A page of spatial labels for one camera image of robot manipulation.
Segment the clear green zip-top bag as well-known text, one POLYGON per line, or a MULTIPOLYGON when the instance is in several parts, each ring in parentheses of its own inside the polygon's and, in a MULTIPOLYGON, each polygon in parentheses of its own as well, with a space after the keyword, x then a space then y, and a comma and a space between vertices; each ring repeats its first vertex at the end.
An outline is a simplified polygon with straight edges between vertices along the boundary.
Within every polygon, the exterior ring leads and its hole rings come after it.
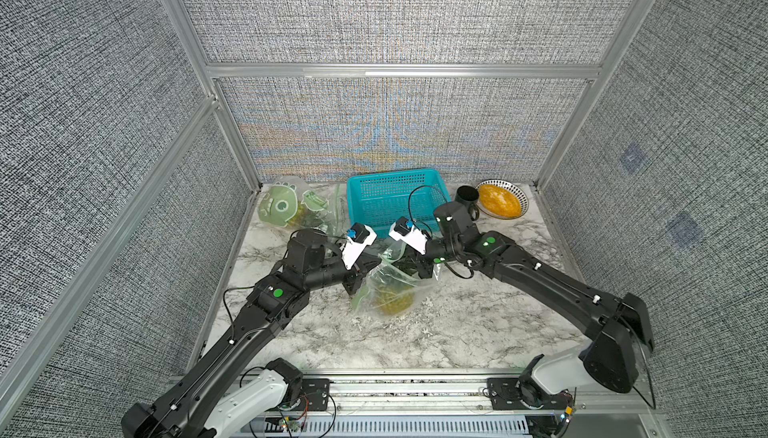
POLYGON ((418 307, 439 285, 443 266, 422 256, 402 241, 390 241, 378 255, 379 265, 363 279, 353 296, 351 311, 385 319, 418 307))

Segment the yellow pineapple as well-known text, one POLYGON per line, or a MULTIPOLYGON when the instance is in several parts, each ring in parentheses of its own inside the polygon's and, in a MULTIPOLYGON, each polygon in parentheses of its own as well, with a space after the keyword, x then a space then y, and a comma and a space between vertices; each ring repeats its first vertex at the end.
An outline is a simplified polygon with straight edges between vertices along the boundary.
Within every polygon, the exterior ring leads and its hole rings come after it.
POLYGON ((396 316, 413 307, 415 288, 403 284, 376 286, 373 291, 374 309, 384 316, 396 316))

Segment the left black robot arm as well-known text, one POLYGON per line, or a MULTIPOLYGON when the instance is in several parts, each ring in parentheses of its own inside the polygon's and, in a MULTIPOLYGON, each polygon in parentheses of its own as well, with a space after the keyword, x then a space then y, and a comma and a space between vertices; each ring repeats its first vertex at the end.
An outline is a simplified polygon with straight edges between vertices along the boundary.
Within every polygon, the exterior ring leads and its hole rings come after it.
POLYGON ((257 415, 299 396, 302 374, 277 359, 245 387, 230 386, 252 358, 309 303, 315 289, 336 284, 354 294, 381 260, 366 252, 376 232, 354 224, 336 245, 316 229, 300 229, 285 256, 258 281, 230 327, 177 384, 151 405, 134 404, 121 420, 126 437, 231 437, 257 415))

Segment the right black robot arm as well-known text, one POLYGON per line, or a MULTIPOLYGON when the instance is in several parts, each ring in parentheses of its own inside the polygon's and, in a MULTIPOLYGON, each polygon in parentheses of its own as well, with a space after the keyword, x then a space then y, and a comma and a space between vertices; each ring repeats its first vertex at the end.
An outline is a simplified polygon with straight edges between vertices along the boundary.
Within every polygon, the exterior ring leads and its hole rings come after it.
POLYGON ((405 242, 424 271, 436 264, 460 263, 471 273, 511 285, 575 326, 585 342, 569 350, 538 355, 517 379, 526 407, 540 409, 552 396, 597 384, 615 393, 631 392, 639 377, 637 359, 654 348, 646 303, 627 293, 617 297, 588 286, 526 251, 495 230, 482 232, 468 210, 456 201, 433 212, 440 230, 430 238, 406 217, 392 224, 389 235, 405 242))

